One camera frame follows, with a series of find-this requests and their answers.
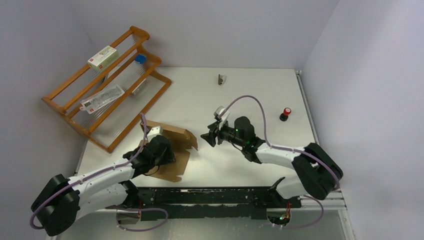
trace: tabletop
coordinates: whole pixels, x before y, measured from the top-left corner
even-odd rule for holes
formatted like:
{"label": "tabletop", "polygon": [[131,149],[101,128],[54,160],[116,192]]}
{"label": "tabletop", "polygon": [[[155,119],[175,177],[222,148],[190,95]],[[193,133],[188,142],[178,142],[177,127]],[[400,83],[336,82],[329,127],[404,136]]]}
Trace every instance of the tabletop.
{"label": "tabletop", "polygon": [[[189,150],[190,158],[180,182],[141,175],[131,180],[138,187],[271,186],[281,177],[293,176],[295,172],[292,169],[247,161],[227,142],[211,147],[200,138],[201,134],[208,132],[207,126],[215,121],[214,111],[219,106],[226,107],[241,95],[255,96],[262,103],[271,143],[299,147],[315,141],[293,69],[158,67],[157,71],[170,78],[172,84],[146,113],[146,118],[188,129],[197,138],[198,151]],[[218,85],[218,74],[227,75],[223,85]],[[291,108],[292,113],[283,122],[279,116],[286,107]],[[236,118],[246,116],[253,124],[256,135],[263,139],[262,114],[253,99],[243,98],[229,111],[230,126],[234,125]],[[142,138],[142,129],[136,125],[113,153],[87,142],[77,174],[111,164],[136,148]]]}

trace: red cap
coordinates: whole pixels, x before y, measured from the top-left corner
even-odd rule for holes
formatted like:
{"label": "red cap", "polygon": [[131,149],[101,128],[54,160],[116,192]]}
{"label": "red cap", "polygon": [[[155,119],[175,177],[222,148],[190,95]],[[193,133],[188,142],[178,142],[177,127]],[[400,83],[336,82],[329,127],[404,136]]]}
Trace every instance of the red cap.
{"label": "red cap", "polygon": [[288,116],[291,113],[292,113],[292,110],[290,109],[290,107],[286,107],[284,108],[284,112],[282,114],[284,114],[285,116]]}

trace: wooden shelf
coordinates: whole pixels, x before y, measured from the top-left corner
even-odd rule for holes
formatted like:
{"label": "wooden shelf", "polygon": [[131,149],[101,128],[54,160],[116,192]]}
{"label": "wooden shelf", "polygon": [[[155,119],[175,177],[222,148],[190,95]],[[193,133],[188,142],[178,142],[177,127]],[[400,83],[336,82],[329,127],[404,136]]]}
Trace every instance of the wooden shelf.
{"label": "wooden shelf", "polygon": [[[149,38],[146,31],[131,26],[110,45],[116,48],[123,42],[132,40],[131,46],[105,70],[97,72],[85,64],[42,100],[78,133],[111,153],[137,123],[140,111],[147,112],[172,82],[155,71],[162,61],[143,48],[142,43]],[[134,61],[139,54],[146,56],[143,64]],[[132,95],[134,89],[146,79],[148,83],[142,92],[136,96]],[[119,85],[124,94],[92,114],[80,110],[81,100],[109,85]],[[125,123],[125,126],[122,121],[113,121],[114,115],[121,114],[134,114],[134,119]]]}

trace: brown cardboard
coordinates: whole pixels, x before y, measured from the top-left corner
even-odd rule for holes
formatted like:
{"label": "brown cardboard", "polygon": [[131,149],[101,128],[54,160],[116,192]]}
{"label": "brown cardboard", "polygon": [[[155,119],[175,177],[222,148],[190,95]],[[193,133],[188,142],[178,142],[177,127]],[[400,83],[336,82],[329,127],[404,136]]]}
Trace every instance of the brown cardboard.
{"label": "brown cardboard", "polygon": [[175,162],[161,165],[159,170],[158,167],[155,166],[147,172],[146,175],[174,183],[179,182],[182,179],[180,175],[184,174],[187,163],[189,162],[190,152],[187,151],[187,149],[194,147],[198,150],[197,139],[193,133],[187,129],[147,120],[147,128],[149,130],[156,126],[162,127],[162,135],[171,142],[172,152],[175,155]]}

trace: white wall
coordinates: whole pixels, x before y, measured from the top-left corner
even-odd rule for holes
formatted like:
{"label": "white wall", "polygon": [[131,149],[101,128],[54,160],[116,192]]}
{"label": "white wall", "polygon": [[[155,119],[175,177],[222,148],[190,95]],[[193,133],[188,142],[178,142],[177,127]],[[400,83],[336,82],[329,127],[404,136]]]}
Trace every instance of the white wall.
{"label": "white wall", "polygon": [[301,69],[339,0],[71,0],[97,50],[131,25],[164,66]]}
{"label": "white wall", "polygon": [[45,239],[30,206],[52,176],[73,175],[83,138],[41,97],[94,54],[68,1],[0,2],[0,239]]}
{"label": "white wall", "polygon": [[424,2],[340,0],[303,69],[358,240],[424,228]]}

